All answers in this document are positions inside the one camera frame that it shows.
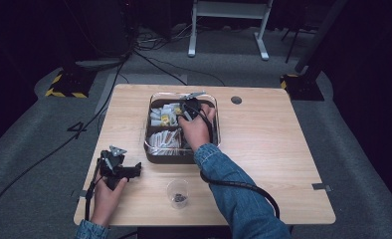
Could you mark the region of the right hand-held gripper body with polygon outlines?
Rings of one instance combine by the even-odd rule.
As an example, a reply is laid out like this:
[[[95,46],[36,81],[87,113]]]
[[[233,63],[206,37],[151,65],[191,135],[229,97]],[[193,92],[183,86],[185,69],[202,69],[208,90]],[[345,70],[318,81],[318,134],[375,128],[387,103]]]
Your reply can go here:
[[[206,118],[204,115],[201,115],[201,103],[197,99],[198,96],[204,95],[205,92],[196,92],[187,94],[180,98],[180,109],[184,118],[188,121],[195,120],[198,116],[200,116],[203,120]]]

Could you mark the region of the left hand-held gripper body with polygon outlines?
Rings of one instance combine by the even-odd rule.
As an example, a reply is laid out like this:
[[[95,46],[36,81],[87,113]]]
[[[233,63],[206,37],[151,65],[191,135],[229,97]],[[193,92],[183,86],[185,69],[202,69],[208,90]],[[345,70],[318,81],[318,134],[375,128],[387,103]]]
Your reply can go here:
[[[122,166],[125,154],[125,149],[113,145],[100,153],[100,175],[106,178],[110,190],[115,190],[118,182],[127,178],[126,168]]]

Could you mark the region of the brown divided tray box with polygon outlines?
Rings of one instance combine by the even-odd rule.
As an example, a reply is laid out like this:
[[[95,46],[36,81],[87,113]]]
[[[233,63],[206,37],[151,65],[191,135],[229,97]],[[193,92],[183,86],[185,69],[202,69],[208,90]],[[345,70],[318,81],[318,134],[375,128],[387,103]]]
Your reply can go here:
[[[156,132],[160,132],[163,130],[176,130],[180,129],[183,132],[182,128],[178,126],[152,126],[150,124],[150,110],[161,108],[163,105],[178,103],[180,105],[180,100],[168,100],[168,99],[160,99],[154,100],[149,104],[148,116],[147,116],[147,125],[146,125],[146,133],[145,133],[145,141],[144,141],[144,149],[146,152],[147,159],[152,163],[157,164],[193,164],[193,153],[187,153],[182,148],[179,149],[178,155],[151,155],[148,153],[148,139]]]

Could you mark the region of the clear plastic cup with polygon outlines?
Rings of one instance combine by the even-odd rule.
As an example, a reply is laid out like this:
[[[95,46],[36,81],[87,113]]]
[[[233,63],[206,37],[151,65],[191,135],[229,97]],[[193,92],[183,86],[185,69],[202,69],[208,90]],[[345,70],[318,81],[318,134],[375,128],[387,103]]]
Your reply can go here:
[[[171,203],[171,206],[175,209],[182,209],[187,205],[189,201],[188,182],[184,179],[174,179],[168,183],[166,193],[167,198]],[[184,202],[173,202],[172,198],[177,193],[186,195],[187,199]]]

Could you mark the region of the person's right hand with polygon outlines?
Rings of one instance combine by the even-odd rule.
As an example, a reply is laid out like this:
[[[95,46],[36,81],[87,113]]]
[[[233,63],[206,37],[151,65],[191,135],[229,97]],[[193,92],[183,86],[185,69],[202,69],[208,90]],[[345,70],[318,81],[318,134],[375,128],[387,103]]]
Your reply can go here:
[[[179,125],[182,127],[186,141],[194,152],[197,149],[211,141],[208,125],[205,123],[203,117],[209,122],[213,122],[216,114],[214,108],[210,108],[206,104],[201,105],[201,115],[192,121],[188,121],[183,117],[178,118]]]

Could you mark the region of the person's left hand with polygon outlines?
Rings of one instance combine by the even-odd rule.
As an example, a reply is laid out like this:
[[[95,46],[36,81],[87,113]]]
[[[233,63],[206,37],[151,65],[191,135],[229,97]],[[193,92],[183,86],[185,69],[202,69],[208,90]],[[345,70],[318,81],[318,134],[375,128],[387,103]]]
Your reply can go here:
[[[96,184],[92,223],[105,228],[108,227],[126,184],[127,180],[125,178],[119,181],[115,190],[111,190],[102,179]]]

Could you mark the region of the pile of white yellow packets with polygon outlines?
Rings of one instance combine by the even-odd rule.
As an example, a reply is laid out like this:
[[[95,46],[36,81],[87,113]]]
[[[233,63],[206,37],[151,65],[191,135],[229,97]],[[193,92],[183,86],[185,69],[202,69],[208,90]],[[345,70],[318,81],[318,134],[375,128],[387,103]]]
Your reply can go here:
[[[178,103],[163,105],[161,108],[150,110],[150,124],[152,126],[178,126],[177,117],[181,114]]]

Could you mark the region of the pile of white orange sticks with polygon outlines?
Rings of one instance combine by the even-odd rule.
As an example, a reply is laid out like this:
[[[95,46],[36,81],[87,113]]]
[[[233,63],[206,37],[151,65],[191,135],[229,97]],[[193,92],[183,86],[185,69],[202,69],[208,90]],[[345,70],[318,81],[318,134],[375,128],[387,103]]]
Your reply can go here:
[[[181,148],[181,130],[163,130],[148,139],[148,153],[151,155],[178,155]]]

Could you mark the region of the black yellow striped stand base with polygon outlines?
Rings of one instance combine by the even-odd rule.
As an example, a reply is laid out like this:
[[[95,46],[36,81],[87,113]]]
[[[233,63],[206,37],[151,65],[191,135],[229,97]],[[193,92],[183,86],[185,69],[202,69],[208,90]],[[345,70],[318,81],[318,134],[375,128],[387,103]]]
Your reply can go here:
[[[316,81],[303,75],[285,74],[280,76],[280,85],[292,101],[323,101],[324,97]]]
[[[47,89],[46,97],[85,99],[90,95],[97,73],[83,68],[62,69]]]

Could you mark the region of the black tripod legs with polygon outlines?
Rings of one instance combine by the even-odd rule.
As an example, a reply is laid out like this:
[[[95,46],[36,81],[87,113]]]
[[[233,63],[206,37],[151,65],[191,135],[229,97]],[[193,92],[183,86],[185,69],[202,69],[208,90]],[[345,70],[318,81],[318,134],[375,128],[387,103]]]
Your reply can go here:
[[[285,33],[283,34],[283,36],[281,37],[281,41],[284,42],[286,40],[286,38],[289,36],[289,33],[292,33],[293,36],[292,36],[292,39],[291,39],[291,42],[290,42],[289,50],[288,50],[287,55],[286,55],[285,63],[287,63],[290,60],[291,56],[292,56],[292,53],[294,51],[294,47],[295,47],[295,45],[297,43],[298,36],[300,34],[315,35],[316,32],[317,32],[316,28],[314,28],[314,27],[307,27],[307,26],[304,26],[304,27],[298,28],[298,29],[287,29],[285,31]]]

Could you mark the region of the grey slanted pole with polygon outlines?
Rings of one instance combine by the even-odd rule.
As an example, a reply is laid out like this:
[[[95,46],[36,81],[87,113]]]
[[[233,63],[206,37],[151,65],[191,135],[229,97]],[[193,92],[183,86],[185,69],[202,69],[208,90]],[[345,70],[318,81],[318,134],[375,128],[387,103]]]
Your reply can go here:
[[[306,66],[310,65],[314,54],[318,51],[318,48],[323,41],[325,35],[333,25],[335,19],[338,17],[347,1],[348,0],[336,0],[332,4],[323,22],[320,24],[317,33],[314,35],[311,43],[308,45],[307,49],[295,65],[294,70],[297,73],[301,73]]]

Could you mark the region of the white metal desk frame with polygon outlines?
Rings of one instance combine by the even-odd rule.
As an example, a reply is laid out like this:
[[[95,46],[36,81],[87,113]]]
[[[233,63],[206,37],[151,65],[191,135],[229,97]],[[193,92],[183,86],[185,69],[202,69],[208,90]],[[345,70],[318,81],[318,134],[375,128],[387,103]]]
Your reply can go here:
[[[270,56],[265,46],[263,36],[273,7],[274,0],[266,3],[232,3],[207,0],[193,0],[191,14],[191,36],[187,55],[196,56],[197,20],[199,17],[219,17],[261,20],[260,30],[254,33],[254,38],[260,51],[261,59],[267,61]]]

